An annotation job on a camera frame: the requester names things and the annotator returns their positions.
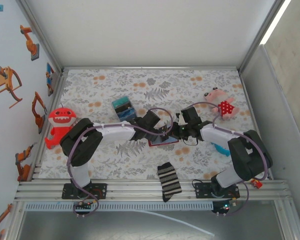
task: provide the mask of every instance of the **blue box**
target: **blue box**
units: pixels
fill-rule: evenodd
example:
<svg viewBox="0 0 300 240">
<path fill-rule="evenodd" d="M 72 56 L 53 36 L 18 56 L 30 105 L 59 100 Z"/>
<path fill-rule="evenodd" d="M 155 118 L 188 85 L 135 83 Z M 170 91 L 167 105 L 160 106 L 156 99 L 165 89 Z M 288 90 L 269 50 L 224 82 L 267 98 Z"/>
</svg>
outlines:
<svg viewBox="0 0 300 240">
<path fill-rule="evenodd" d="M 112 106 L 121 122 L 130 121 L 137 117 L 136 111 L 127 96 L 113 101 Z"/>
</svg>

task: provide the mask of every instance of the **blue plush toy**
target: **blue plush toy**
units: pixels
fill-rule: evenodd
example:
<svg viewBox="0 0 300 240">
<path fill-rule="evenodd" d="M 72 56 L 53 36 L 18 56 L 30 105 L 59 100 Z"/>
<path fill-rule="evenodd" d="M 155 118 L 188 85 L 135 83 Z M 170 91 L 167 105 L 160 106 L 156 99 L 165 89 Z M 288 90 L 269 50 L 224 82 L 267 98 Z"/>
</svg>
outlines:
<svg viewBox="0 0 300 240">
<path fill-rule="evenodd" d="M 214 145 L 215 149 L 216 149 L 219 153 L 221 153 L 221 154 L 223 154 L 223 155 L 226 155 L 227 157 L 230 156 L 230 151 L 229 151 L 229 150 L 227 150 L 227 149 L 223 148 L 222 146 L 219 146 L 219 145 L 217 145 L 217 144 L 215 144 L 215 143 L 212 143 L 212 145 Z"/>
</svg>

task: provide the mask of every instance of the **red shark plush toy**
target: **red shark plush toy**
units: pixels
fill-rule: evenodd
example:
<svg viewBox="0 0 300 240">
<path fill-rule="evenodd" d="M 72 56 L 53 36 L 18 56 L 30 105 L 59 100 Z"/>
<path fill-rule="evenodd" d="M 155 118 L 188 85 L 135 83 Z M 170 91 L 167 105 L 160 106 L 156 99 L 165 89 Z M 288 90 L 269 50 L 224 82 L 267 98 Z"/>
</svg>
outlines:
<svg viewBox="0 0 300 240">
<path fill-rule="evenodd" d="M 47 137 L 44 139 L 46 147 L 52 149 L 53 146 L 59 145 L 60 140 L 72 129 L 72 124 L 74 124 L 76 119 L 75 112 L 66 107 L 61 107 L 51 112 L 49 114 L 49 122 L 53 126 L 50 132 L 52 139 Z"/>
</svg>

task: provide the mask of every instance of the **gray floor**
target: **gray floor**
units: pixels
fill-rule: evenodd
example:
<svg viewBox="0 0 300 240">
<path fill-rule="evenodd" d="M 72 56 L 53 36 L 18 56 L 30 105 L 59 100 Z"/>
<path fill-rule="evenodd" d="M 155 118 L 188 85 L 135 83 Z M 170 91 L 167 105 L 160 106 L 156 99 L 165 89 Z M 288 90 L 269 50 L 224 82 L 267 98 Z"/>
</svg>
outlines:
<svg viewBox="0 0 300 240">
<path fill-rule="evenodd" d="M 140 212 L 96 212 L 77 219 L 71 212 L 27 212 L 21 240 L 279 240 L 270 202 L 251 201 L 238 215 L 216 217 L 211 211 L 159 211 L 215 234 Z"/>
</svg>

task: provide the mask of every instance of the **aluminum frame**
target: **aluminum frame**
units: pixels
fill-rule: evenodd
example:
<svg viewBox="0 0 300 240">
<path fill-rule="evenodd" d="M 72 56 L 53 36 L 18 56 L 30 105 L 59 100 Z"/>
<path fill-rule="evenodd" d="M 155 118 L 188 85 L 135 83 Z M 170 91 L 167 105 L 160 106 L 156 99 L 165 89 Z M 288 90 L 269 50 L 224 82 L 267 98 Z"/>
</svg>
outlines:
<svg viewBox="0 0 300 240">
<path fill-rule="evenodd" d="M 241 74 L 245 68 L 247 67 L 250 59 L 252 58 L 253 54 L 257 50 L 258 46 L 261 43 L 262 38 L 266 34 L 268 28 L 270 27 L 271 23 L 273 22 L 274 18 L 276 17 L 278 11 L 280 10 L 282 4 L 284 3 L 285 0 L 275 0 L 269 13 L 265 17 L 265 20 L 263 21 L 260 30 L 256 34 L 248 52 L 246 53 L 240 67 L 238 68 L 239 73 Z"/>
<path fill-rule="evenodd" d="M 118 67 L 92 67 L 93 69 L 118 69 Z M 155 69 L 155 67 L 130 67 L 130 68 L 149 68 Z M 196 69 L 196 70 L 228 70 L 235 71 L 234 67 L 169 67 L 167 69 Z M 60 98 L 62 90 L 65 84 L 65 80 L 68 76 L 69 68 L 65 68 L 63 75 L 59 79 L 55 94 L 53 96 L 50 110 L 56 108 L 60 104 Z M 253 124 L 257 132 L 259 132 L 256 119 L 251 108 L 250 100 L 247 95 L 246 86 L 241 79 L 241 83 L 244 89 L 244 94 L 247 99 L 248 107 L 251 111 L 251 117 Z M 49 134 L 50 125 L 46 124 L 43 129 L 42 139 L 40 146 L 31 165 L 31 170 L 27 182 L 20 182 L 15 200 L 13 202 L 13 210 L 7 221 L 8 231 L 3 237 L 4 240 L 17 240 L 22 229 L 24 215 L 26 212 L 26 205 L 28 202 L 77 202 L 76 200 L 63 200 L 61 199 L 63 185 L 69 183 L 68 179 L 42 179 L 39 178 L 39 172 L 41 168 L 42 155 L 45 149 L 44 137 Z M 162 187 L 157 180 L 100 180 L 93 179 L 93 183 L 107 183 L 107 199 L 105 202 L 150 202 L 162 200 Z M 195 190 L 191 185 L 191 180 L 180 181 L 182 193 L 174 196 L 170 201 L 203 201 L 197 199 Z M 247 195 L 246 189 L 242 184 L 238 185 L 241 190 L 241 198 L 238 201 L 245 201 Z M 286 240 L 300 240 L 300 220 L 295 209 L 295 205 L 291 196 L 289 185 L 285 180 L 265 180 L 263 181 L 263 187 L 261 189 L 255 189 L 251 184 L 248 184 L 250 198 L 249 201 L 273 201 L 280 230 L 282 232 L 282 238 Z M 217 198 L 209 198 L 204 201 L 218 201 Z"/>
<path fill-rule="evenodd" d="M 77 69 L 156 69 L 156 70 L 225 70 L 237 71 L 235 66 L 65 66 L 64 71 Z"/>
</svg>

